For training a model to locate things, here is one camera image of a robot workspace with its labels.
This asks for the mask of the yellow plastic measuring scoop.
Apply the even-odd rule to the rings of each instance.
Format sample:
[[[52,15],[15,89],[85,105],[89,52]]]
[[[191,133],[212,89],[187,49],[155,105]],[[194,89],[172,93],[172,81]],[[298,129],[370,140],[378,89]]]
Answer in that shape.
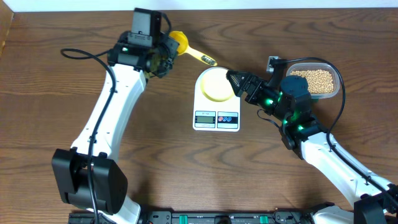
[[[172,31],[169,36],[178,42],[177,52],[179,55],[189,54],[209,66],[215,67],[218,65],[217,61],[209,55],[190,47],[188,38],[182,31]]]

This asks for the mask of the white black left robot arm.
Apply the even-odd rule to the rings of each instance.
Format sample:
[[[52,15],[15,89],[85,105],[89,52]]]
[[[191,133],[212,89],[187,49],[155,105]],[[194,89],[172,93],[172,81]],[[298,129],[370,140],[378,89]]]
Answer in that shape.
[[[89,120],[69,149],[56,149],[51,165],[61,201],[90,210],[89,223],[137,223],[141,206],[127,196],[128,180],[118,166],[119,149],[134,105],[152,77],[172,69],[179,43],[170,32],[126,31],[105,53],[108,61],[78,49],[105,70],[105,81]]]

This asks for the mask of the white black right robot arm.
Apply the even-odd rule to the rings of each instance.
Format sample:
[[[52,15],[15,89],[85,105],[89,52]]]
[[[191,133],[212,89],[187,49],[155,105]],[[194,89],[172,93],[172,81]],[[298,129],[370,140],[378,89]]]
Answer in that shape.
[[[270,81],[249,72],[229,70],[226,78],[236,96],[280,120],[286,148],[317,168],[353,207],[349,212],[323,203],[302,215],[307,223],[387,223],[397,214],[397,186],[369,170],[333,137],[312,113],[311,94],[300,76]]]

